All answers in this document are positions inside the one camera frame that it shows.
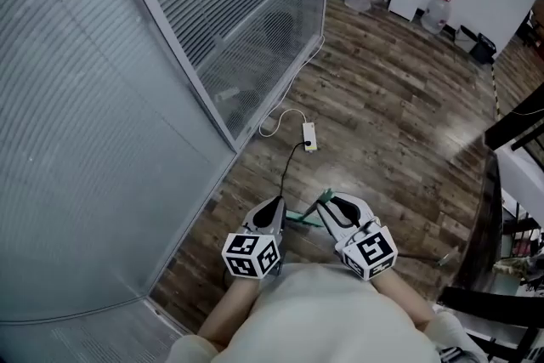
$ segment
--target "wooden floor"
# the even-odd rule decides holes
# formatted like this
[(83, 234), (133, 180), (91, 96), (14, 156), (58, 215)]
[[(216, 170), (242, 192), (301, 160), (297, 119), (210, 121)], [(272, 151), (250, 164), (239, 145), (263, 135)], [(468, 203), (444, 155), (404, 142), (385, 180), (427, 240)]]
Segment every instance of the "wooden floor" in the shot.
[[(325, 36), (281, 106), (315, 123), (319, 146), (313, 154), (295, 153), (285, 184), (288, 207), (303, 211), (332, 187), (366, 200), (401, 252), (463, 251), (482, 185), (481, 134), (495, 116), (490, 69), (475, 65), (446, 35), (431, 36), (417, 20), (385, 9), (356, 14), (329, 0)], [(497, 63), (501, 86), (515, 85), (500, 92), (505, 107), (536, 82), (528, 51), (508, 46)], [(278, 194), (301, 123), (291, 112), (273, 138), (252, 139), (152, 293), (189, 329), (199, 327), (224, 293), (220, 251), (227, 233), (250, 208)], [(335, 260), (324, 230), (289, 224), (284, 243), (296, 260)], [(399, 259), (395, 268), (434, 299), (456, 273), (459, 257), (442, 269), (411, 259)]]

